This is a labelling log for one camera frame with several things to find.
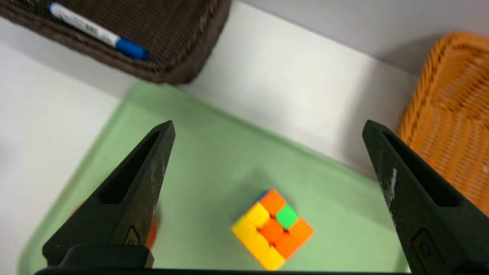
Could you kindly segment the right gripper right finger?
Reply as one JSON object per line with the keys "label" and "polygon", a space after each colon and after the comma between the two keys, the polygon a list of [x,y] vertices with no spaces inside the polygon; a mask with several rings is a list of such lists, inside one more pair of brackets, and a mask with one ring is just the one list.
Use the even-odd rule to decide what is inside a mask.
{"label": "right gripper right finger", "polygon": [[488,273],[488,217],[384,125],[362,138],[411,272]]}

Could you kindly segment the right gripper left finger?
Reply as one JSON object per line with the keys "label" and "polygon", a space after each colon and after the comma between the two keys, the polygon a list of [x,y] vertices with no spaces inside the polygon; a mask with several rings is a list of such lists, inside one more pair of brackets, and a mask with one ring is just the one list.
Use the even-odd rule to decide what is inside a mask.
{"label": "right gripper left finger", "polygon": [[150,268],[146,247],[176,132],[154,127],[42,247],[48,267]]}

